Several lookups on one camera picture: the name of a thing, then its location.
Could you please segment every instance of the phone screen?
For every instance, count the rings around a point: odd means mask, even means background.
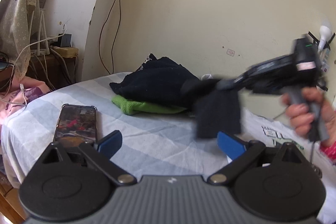
[[[64,105],[59,116],[54,141],[64,147],[94,143],[97,138],[97,109],[93,106]]]

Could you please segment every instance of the hand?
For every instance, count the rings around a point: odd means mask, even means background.
[[[303,88],[302,96],[307,101],[317,102],[321,105],[321,117],[325,122],[325,126],[330,136],[330,138],[322,142],[322,144],[324,146],[333,145],[336,141],[336,113],[329,101],[326,100],[322,92],[316,88]],[[282,96],[282,102],[289,106],[286,109],[286,115],[290,118],[291,126],[295,129],[295,132],[301,137],[306,137],[311,129],[311,123],[315,118],[313,113],[308,113],[308,105],[291,105],[288,94]]]

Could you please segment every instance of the metal screw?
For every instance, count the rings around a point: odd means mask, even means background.
[[[227,177],[223,174],[214,174],[210,177],[210,180],[213,183],[223,183],[223,182],[226,182]]]
[[[322,178],[322,171],[320,168],[318,168],[316,165],[311,164],[311,167],[313,168],[314,172],[318,175],[318,177]]]
[[[124,174],[118,177],[118,182],[120,183],[131,183],[133,181],[134,181],[134,177],[130,174]]]

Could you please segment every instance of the white bedsheet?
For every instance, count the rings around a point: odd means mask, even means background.
[[[20,185],[53,140],[60,110],[65,103],[97,107],[99,138],[113,130],[121,131],[123,145],[111,160],[137,179],[144,174],[202,174],[207,178],[227,164],[216,140],[194,139],[194,121],[186,114],[124,115],[111,102],[114,93],[109,83],[121,82],[126,74],[104,76],[54,91],[8,117],[2,127],[1,146],[11,183],[17,187]],[[280,122],[258,117],[248,110],[244,110],[242,120],[246,132],[244,138],[256,138],[273,146],[273,139],[265,135],[265,129],[268,133],[273,130],[283,138],[294,139],[309,151],[310,144],[296,138],[293,131]],[[327,188],[327,199],[318,218],[323,223],[333,223],[336,221],[336,171],[319,152],[315,154],[314,163],[321,168],[322,181]]]

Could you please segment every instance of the charging cable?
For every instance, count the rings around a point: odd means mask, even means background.
[[[10,76],[10,77],[11,77],[11,78],[13,77],[14,69],[15,69],[15,64],[17,63],[17,61],[19,60],[21,54],[23,53],[23,51],[24,51],[25,49],[27,49],[28,47],[30,47],[30,46],[32,46],[32,45],[38,44],[38,43],[43,42],[43,41],[46,41],[46,40],[50,40],[50,39],[55,39],[55,38],[62,37],[63,35],[65,35],[65,33],[66,33],[66,31],[67,31],[67,25],[66,25],[66,24],[63,25],[63,29],[62,29],[62,30],[63,30],[64,32],[63,32],[63,34],[61,34],[61,35],[58,35],[58,36],[56,36],[56,37],[47,37],[47,38],[45,38],[45,39],[42,39],[42,40],[40,40],[40,41],[36,41],[36,42],[34,42],[34,43],[31,43],[31,44],[25,46],[25,47],[22,49],[22,51],[19,53],[19,55],[17,56],[16,60],[15,60],[14,63],[13,63],[12,73],[11,73],[11,76]],[[0,101],[4,102],[4,103],[6,103],[6,104],[16,104],[16,105],[26,106],[26,105],[24,105],[24,104],[19,104],[19,103],[16,103],[16,102],[8,102],[8,101],[5,101],[5,100],[3,99],[3,98],[8,94],[8,92],[9,92],[9,90],[10,90],[10,88],[11,88],[11,85],[12,85],[12,82],[9,83],[9,87],[8,87],[8,90],[7,90],[6,94],[5,94],[2,98],[0,97]]]
[[[25,87],[23,86],[23,84],[20,84],[20,90],[21,90],[21,92],[22,92],[23,98],[24,98],[25,103],[26,103],[26,106],[27,106],[28,103],[27,103],[27,99],[26,99],[26,97],[25,97]]]

